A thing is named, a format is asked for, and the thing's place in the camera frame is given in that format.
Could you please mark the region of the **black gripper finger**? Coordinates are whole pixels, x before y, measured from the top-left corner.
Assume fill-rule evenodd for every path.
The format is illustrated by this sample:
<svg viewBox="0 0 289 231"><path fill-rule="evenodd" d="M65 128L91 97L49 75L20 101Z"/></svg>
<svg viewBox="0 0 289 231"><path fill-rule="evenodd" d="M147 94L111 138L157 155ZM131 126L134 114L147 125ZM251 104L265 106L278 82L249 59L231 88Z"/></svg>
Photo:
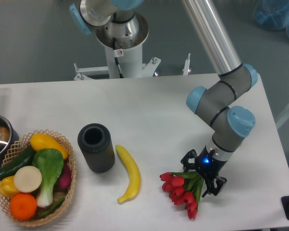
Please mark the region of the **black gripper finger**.
<svg viewBox="0 0 289 231"><path fill-rule="evenodd" d="M217 196L224 187L224 185L227 183L227 179L217 175L212 179L205 179L205 183L207 189L201 197L205 197L207 194L213 194L214 196Z"/></svg>
<svg viewBox="0 0 289 231"><path fill-rule="evenodd" d="M195 170L195 160L197 158L197 153L195 149L190 150L185 154L185 156L180 160L183 165L183 172L188 172L190 170Z"/></svg>

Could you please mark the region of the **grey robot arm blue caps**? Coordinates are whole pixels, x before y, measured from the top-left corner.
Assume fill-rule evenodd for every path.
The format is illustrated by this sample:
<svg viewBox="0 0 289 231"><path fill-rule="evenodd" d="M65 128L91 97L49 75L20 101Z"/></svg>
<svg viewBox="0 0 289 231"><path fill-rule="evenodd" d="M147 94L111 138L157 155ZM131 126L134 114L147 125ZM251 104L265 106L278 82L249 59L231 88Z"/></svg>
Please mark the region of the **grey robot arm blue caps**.
<svg viewBox="0 0 289 231"><path fill-rule="evenodd" d="M212 1L184 0L182 4L219 76L212 87L196 87L186 98L188 108L214 134L201 154L189 151L182 164L185 171L193 169L204 179L206 195L217 195L226 184L219 171L255 125L254 115L233 102L256 84L258 73L241 62ZM95 34L104 46L110 78L148 75L142 45L149 30L135 11L139 5L139 0L82 0L69 7L78 29Z"/></svg>

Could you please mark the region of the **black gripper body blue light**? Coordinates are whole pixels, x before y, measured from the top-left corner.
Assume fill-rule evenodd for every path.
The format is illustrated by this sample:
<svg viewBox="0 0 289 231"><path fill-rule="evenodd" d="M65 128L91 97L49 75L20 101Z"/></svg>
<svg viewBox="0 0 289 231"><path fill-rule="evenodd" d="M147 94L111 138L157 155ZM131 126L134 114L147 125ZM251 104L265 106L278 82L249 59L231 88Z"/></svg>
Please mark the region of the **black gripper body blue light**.
<svg viewBox="0 0 289 231"><path fill-rule="evenodd" d="M196 171L204 180L214 180L225 164L226 161L215 158L215 150L209 152L206 146L200 155L195 158Z"/></svg>

